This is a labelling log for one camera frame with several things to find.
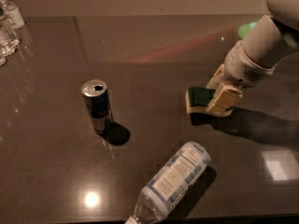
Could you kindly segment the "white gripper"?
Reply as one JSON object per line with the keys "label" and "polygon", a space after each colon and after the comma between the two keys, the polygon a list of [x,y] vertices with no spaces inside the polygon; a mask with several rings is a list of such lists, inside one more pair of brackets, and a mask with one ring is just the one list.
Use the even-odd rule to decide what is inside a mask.
{"label": "white gripper", "polygon": [[237,41],[206,84],[208,89],[216,90],[206,112],[212,116],[230,116],[234,105],[243,98],[242,90],[234,85],[223,84],[224,80],[243,89],[253,88],[271,76],[274,70],[275,66],[265,68],[255,63],[243,49],[242,41]]}

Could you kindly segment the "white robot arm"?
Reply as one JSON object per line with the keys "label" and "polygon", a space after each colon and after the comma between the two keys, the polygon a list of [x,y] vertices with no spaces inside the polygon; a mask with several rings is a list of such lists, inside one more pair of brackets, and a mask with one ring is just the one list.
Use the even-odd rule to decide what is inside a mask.
{"label": "white robot arm", "polygon": [[299,0],[266,0],[269,13],[237,41],[207,83],[215,93],[206,112],[222,116],[252,88],[271,76],[278,62],[299,50]]}

